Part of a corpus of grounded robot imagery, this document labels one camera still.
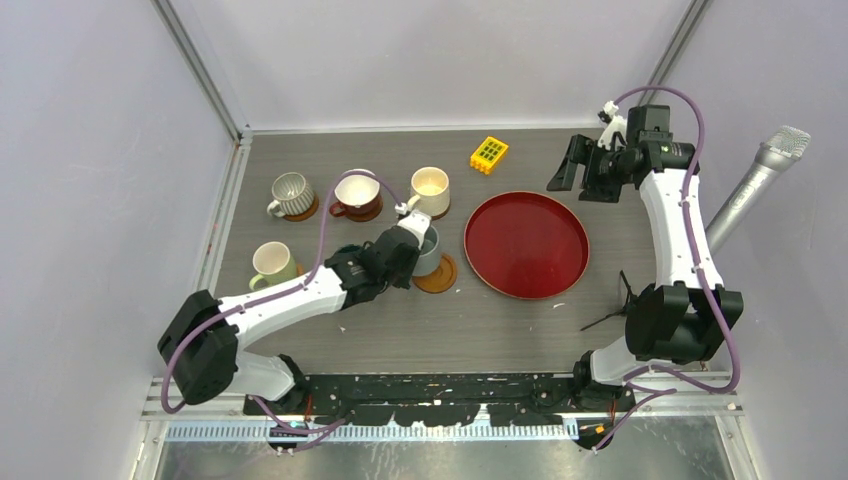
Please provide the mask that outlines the dark ringed wooden coaster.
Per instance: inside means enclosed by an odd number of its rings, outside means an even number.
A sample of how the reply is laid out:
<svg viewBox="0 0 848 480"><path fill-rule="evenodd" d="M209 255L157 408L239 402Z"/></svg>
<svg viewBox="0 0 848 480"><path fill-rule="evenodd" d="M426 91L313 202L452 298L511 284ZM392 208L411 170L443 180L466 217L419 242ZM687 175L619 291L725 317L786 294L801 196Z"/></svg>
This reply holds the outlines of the dark ringed wooden coaster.
<svg viewBox="0 0 848 480"><path fill-rule="evenodd" d="M437 268L424 276L413 276L413 284L421 291L429 294L439 294L450 289L458 278L458 267L454 258L448 253L442 253Z"/></svg>

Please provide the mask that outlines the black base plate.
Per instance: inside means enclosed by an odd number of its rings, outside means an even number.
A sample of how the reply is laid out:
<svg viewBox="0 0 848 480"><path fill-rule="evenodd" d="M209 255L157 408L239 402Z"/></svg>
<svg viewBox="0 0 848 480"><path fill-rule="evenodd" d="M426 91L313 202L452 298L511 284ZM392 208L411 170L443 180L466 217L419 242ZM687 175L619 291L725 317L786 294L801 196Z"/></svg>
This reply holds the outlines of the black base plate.
<svg viewBox="0 0 848 480"><path fill-rule="evenodd" d="M319 425L340 418L355 426L467 426L487 417L493 426L555 425L568 413L621 418L632 393L579 389L570 374L315 374L287 398L269 402L278 417L309 416Z"/></svg>

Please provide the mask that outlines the red round tray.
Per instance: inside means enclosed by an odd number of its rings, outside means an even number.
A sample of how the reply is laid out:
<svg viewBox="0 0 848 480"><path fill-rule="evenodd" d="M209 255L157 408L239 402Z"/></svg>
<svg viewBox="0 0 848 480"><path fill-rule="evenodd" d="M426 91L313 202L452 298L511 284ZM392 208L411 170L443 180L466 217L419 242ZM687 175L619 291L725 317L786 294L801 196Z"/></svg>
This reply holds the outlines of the red round tray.
<svg viewBox="0 0 848 480"><path fill-rule="evenodd" d="M517 299L558 296L584 276L590 242L578 216L541 193L497 194L476 207L464 227L472 271L493 290Z"/></svg>

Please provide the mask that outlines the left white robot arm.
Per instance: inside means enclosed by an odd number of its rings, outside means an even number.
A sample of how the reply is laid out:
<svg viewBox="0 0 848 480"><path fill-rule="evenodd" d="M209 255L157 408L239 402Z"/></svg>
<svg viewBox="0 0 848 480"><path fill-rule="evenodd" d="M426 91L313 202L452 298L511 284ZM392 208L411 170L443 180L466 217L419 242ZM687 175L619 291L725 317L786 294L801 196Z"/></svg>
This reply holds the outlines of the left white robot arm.
<svg viewBox="0 0 848 480"><path fill-rule="evenodd" d="M190 294L157 342L166 385L183 405L223 393L257 396L280 412L298 412L307 398L301 373L287 355L261 356L248 346L312 317L370 302L388 287L407 289L423 238L393 226L374 242L337 250L319 267L262 291L216 299Z"/></svg>

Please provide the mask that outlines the pale green cup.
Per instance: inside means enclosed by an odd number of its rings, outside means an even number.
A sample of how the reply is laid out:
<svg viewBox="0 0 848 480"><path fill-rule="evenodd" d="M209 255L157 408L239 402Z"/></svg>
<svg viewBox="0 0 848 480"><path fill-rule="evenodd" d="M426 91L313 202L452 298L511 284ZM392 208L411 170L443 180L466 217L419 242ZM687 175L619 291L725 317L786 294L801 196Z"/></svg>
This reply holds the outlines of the pale green cup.
<svg viewBox="0 0 848 480"><path fill-rule="evenodd" d="M278 241L266 242L259 246L252 257L256 272L249 281L248 288L257 291L277 285L299 276L297 262L289 247Z"/></svg>

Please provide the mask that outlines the cream mug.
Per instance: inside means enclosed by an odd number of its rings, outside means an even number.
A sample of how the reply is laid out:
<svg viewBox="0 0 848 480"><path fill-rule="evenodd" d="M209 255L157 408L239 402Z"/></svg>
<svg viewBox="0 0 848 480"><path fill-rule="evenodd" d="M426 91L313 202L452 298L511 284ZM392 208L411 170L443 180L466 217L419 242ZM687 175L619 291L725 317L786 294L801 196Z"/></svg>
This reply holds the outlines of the cream mug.
<svg viewBox="0 0 848 480"><path fill-rule="evenodd" d="M431 217L442 212L451 203L448 174L437 167L422 167L410 180L410 198L407 205Z"/></svg>

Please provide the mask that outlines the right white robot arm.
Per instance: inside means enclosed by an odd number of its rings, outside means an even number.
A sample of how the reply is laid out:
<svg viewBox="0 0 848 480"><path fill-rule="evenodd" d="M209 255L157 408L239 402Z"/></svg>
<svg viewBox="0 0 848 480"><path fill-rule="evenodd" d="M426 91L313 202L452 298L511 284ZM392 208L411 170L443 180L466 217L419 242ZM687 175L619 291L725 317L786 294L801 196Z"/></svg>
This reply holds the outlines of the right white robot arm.
<svg viewBox="0 0 848 480"><path fill-rule="evenodd" d="M698 200L698 149L674 141L669 107L633 107L622 116L609 101L599 117L600 138L573 136L546 188L571 190L579 166L582 201L616 203L624 186L634 186L649 218L656 279L621 309L624 335L575 363L571 397L589 411L621 396L641 373L711 359L744 309L742 295L725 288L711 259Z"/></svg>

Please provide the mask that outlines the dark green cup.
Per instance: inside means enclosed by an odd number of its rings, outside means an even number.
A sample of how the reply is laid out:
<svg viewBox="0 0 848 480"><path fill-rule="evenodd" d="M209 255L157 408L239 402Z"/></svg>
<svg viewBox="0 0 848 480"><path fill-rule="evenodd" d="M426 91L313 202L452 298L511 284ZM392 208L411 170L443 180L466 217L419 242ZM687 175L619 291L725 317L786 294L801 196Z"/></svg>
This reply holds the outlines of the dark green cup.
<svg viewBox="0 0 848 480"><path fill-rule="evenodd" d="M345 245L336 250L333 255L326 260L326 264L329 265L331 263L335 264L347 262L349 260L355 259L362 251L363 247L361 245Z"/></svg>

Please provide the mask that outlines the yellow toy brick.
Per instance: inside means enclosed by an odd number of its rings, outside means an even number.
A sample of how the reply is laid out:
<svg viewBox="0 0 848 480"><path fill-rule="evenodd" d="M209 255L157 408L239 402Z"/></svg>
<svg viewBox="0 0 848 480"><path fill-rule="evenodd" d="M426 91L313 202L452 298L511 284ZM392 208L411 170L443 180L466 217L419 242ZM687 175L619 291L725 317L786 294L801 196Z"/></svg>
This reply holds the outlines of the yellow toy brick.
<svg viewBox="0 0 848 480"><path fill-rule="evenodd" d="M508 150L508 144L488 136L471 154L469 165L484 175L490 175L506 156Z"/></svg>

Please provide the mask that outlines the silver microphone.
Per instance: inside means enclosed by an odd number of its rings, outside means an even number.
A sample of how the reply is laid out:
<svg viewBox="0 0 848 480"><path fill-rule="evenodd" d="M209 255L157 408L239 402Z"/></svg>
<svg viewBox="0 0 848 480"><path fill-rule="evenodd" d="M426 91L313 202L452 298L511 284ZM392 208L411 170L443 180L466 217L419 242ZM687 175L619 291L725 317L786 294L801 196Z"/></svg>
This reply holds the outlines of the silver microphone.
<svg viewBox="0 0 848 480"><path fill-rule="evenodd" d="M810 141L809 133L784 125L760 143L746 174L706 227L711 253L718 252L767 189L802 158Z"/></svg>

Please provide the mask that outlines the grey ribbed cup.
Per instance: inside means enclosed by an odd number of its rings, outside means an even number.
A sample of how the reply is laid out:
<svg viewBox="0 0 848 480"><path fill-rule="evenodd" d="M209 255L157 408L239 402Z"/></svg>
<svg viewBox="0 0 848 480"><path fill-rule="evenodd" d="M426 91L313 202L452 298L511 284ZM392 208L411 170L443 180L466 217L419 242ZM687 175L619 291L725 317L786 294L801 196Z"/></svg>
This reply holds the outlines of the grey ribbed cup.
<svg viewBox="0 0 848 480"><path fill-rule="evenodd" d="M297 172L278 176L271 185L271 195L266 213L274 217L300 214L309 208L316 196L311 184Z"/></svg>

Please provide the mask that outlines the grey green mug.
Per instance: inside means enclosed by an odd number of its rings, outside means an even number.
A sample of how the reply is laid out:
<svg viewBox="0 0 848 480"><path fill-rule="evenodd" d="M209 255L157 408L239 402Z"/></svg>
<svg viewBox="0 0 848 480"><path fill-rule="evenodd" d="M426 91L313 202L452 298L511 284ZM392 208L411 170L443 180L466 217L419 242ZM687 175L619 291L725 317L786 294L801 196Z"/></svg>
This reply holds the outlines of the grey green mug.
<svg viewBox="0 0 848 480"><path fill-rule="evenodd" d="M413 269L413 277L422 277L432 274L439 266L442 255L442 247L440 245L440 234L438 230L431 225L424 236L420 254L416 265Z"/></svg>

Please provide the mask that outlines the aluminium frame rail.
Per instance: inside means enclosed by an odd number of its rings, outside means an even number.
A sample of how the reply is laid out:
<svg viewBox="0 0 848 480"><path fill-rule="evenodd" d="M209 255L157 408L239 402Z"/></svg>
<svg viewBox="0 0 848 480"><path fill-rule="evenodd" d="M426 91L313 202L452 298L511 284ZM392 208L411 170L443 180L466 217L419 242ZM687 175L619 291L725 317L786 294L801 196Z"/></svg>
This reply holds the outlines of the aluminium frame rail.
<svg viewBox="0 0 848 480"><path fill-rule="evenodd" d="M610 398L580 400L562 373L311 375L291 403L259 406L225 393L168 414L151 384L141 418L158 441L265 442L276 449L310 442L467 442L570 440L608 444L611 430L639 419L706 418L726 428L743 415L734 394L704 384L723 372L699 372L694 384L666 374L637 378Z"/></svg>

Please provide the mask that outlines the white bowl cup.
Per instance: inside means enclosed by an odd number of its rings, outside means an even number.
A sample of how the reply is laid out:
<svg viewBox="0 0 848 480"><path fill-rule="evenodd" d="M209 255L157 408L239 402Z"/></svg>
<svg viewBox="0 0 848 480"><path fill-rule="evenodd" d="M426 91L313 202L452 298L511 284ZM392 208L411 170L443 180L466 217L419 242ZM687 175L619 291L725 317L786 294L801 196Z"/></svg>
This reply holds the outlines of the white bowl cup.
<svg viewBox="0 0 848 480"><path fill-rule="evenodd" d="M329 214L336 218L343 217L339 202L361 208L376 197L382 198L380 183L371 178L370 174L369 170L348 171L348 176L341 179L333 189L335 202L328 207Z"/></svg>

